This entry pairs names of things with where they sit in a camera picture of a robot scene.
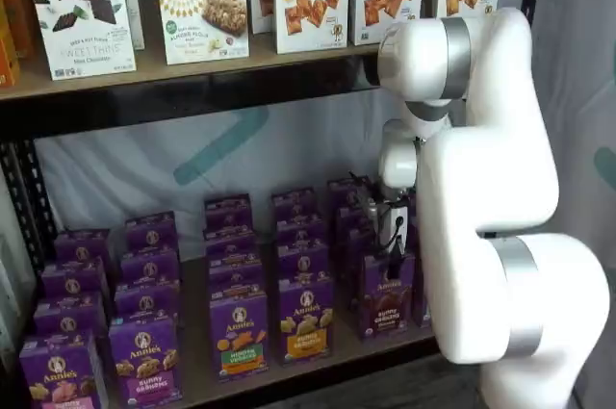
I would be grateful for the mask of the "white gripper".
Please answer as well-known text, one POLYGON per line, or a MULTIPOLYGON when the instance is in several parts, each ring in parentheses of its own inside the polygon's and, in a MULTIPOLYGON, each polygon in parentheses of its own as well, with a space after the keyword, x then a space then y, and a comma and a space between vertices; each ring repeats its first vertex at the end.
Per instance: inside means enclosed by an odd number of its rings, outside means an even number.
POLYGON ((383 213, 383 251, 389 254, 389 265, 398 268, 409 248, 410 214, 407 202, 388 202, 383 213))

